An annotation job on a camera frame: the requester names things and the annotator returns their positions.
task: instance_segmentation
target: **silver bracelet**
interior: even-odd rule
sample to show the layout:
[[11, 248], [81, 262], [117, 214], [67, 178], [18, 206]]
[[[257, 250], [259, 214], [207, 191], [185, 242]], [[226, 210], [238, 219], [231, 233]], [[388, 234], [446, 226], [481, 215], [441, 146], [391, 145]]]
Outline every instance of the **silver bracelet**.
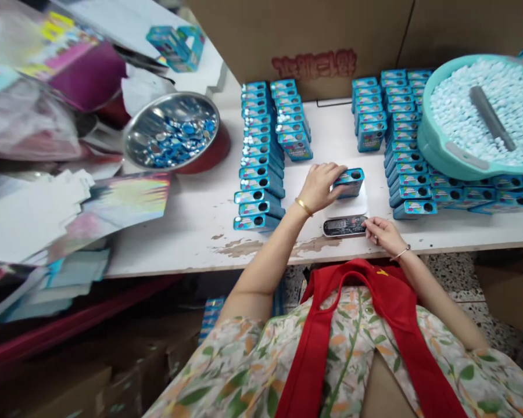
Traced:
[[404, 253], [409, 251], [410, 249], [411, 249], [411, 244], [407, 244], [407, 248], [405, 248], [399, 255], [396, 255], [395, 257], [390, 258], [389, 260], [390, 261], [396, 260], [397, 258], [401, 257]]

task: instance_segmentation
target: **woman's left hand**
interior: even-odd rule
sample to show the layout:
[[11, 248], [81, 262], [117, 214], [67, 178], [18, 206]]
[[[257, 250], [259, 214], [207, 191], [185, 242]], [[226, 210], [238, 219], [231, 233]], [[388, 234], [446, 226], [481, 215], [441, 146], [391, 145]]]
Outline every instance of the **woman's left hand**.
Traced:
[[329, 206], [347, 189], [347, 186], [337, 186], [329, 191], [333, 182], [346, 169], [347, 166], [335, 163], [312, 165], [298, 198], [312, 213]]

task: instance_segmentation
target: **gold bracelet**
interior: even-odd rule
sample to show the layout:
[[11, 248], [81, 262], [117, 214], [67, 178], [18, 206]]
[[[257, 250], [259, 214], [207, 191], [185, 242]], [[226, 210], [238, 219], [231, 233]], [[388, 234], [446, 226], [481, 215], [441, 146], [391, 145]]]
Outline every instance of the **gold bracelet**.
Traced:
[[298, 197], [295, 199], [295, 202], [297, 202], [302, 208], [306, 211], [306, 213], [310, 216], [310, 218], [314, 217], [314, 213], [308, 209], [308, 206], [306, 206], [306, 203], [301, 201]]

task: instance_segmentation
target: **stainless steel bowl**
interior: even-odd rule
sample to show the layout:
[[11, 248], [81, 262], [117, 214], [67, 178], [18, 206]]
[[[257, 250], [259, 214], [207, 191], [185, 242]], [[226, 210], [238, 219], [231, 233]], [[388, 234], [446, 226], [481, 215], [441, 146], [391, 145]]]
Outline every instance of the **stainless steel bowl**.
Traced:
[[[161, 118], [169, 118], [171, 121], [180, 124], [185, 122], [196, 123], [201, 120], [214, 120], [215, 129], [211, 132], [209, 138], [206, 138], [206, 145], [198, 154], [173, 167], [152, 167], [148, 162], [148, 146], [151, 146], [152, 139], [155, 139], [157, 134], [164, 134], [166, 131], [162, 127], [152, 123], [152, 113]], [[209, 98], [193, 92], [171, 93], [144, 106], [144, 108], [128, 122], [122, 132], [124, 156], [137, 167], [150, 171], [178, 171], [181, 168], [193, 165], [208, 152], [212, 144], [216, 141], [219, 128], [219, 111]]]

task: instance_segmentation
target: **peeling paint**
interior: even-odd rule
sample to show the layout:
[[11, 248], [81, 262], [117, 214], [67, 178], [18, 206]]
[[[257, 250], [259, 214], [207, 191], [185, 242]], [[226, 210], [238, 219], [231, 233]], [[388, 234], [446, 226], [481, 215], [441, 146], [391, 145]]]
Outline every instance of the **peeling paint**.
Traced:
[[215, 252], [217, 254], [225, 254], [231, 258], [238, 258], [243, 255], [250, 255], [256, 253], [260, 250], [263, 243], [260, 241], [251, 241], [242, 242], [242, 239], [238, 241], [231, 241], [226, 244], [223, 248], [218, 248]]
[[312, 238], [310, 241], [296, 245], [292, 249], [291, 257], [300, 257], [300, 253], [305, 253], [308, 251], [314, 251], [319, 253], [323, 247], [338, 247], [341, 245], [341, 240], [330, 240], [325, 236], [320, 236], [317, 238]]

